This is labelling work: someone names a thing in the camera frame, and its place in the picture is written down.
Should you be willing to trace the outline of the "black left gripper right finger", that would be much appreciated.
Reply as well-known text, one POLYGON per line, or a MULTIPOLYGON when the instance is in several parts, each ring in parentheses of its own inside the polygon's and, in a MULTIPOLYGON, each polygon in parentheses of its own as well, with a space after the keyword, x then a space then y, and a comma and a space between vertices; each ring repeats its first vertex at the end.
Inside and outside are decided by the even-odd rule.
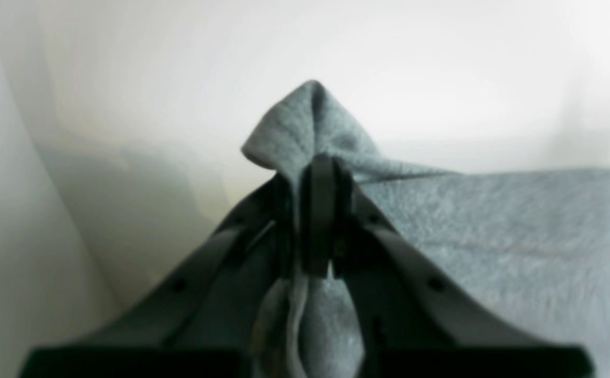
POLYGON ((579 346, 509 325, 411 246, 338 158, 301 184, 303 270, 344 281, 362 333, 361 377, 593 377, 579 346))

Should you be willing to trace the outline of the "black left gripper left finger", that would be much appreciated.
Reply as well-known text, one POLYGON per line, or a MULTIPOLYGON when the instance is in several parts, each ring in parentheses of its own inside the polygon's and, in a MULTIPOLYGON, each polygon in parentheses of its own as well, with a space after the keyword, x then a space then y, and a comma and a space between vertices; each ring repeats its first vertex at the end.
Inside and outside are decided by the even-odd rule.
POLYGON ((34 350, 22 377, 259 377, 250 351, 265 294, 290 263, 291 187, 276 174, 118 320, 34 350))

